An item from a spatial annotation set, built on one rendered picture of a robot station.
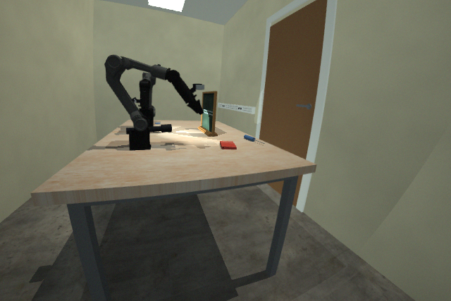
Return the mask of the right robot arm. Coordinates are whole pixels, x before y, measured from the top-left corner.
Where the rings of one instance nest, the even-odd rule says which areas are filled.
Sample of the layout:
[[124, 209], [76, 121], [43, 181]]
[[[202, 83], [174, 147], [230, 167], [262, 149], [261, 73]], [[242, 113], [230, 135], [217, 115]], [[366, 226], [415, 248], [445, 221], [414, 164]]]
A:
[[125, 69], [130, 70], [131, 68], [134, 68], [143, 70], [151, 73], [151, 75], [155, 78], [160, 78], [171, 82], [179, 95], [187, 91], [189, 87], [185, 84], [183, 79], [180, 78], [179, 72], [176, 70], [171, 70], [170, 68], [164, 68], [160, 64], [149, 66], [145, 63], [141, 63], [123, 56], [120, 58], [117, 55], [110, 55], [106, 59], [104, 65], [106, 68], [106, 81], [117, 98], [120, 100], [121, 104], [125, 107], [126, 111], [129, 113], [135, 128], [129, 132], [130, 150], [151, 149], [149, 129], [147, 127], [149, 125], [149, 119], [137, 108], [134, 101], [121, 84], [121, 75]]

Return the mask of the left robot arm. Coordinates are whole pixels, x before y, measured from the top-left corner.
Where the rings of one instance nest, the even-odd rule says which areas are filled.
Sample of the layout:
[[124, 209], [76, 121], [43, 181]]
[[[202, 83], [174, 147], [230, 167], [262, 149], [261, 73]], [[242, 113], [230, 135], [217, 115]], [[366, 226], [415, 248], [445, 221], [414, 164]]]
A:
[[154, 126], [155, 108], [152, 106], [152, 88], [156, 83], [156, 78], [151, 73], [143, 73], [142, 79], [140, 81], [140, 99], [134, 97], [132, 100], [134, 103], [141, 103], [141, 99], [149, 99], [149, 109], [151, 109], [148, 116], [149, 125], [147, 127], [149, 127]]

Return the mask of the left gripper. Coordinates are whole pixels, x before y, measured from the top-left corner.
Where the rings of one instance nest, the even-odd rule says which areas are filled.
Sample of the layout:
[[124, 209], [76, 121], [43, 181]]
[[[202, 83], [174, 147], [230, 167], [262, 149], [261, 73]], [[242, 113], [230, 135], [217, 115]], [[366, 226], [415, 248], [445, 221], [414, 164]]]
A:
[[141, 103], [138, 106], [141, 106], [142, 110], [139, 110], [148, 118], [149, 112], [151, 111], [151, 109], [149, 109], [149, 99], [141, 99]]

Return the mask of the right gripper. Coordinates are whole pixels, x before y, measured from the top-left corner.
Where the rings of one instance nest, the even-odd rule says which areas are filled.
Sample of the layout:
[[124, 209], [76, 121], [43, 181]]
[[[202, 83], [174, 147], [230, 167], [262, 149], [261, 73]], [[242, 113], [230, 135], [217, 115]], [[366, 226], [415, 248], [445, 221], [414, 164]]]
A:
[[[193, 95], [193, 93], [190, 91], [190, 89], [188, 89], [186, 92], [182, 93], [180, 95], [183, 100], [185, 101], [185, 103], [189, 103], [187, 106], [190, 107], [194, 112], [198, 112], [200, 115], [202, 115], [204, 113], [201, 104], [200, 104], [200, 100], [196, 100], [195, 97], [197, 95]], [[192, 103], [192, 105], [190, 105]]]

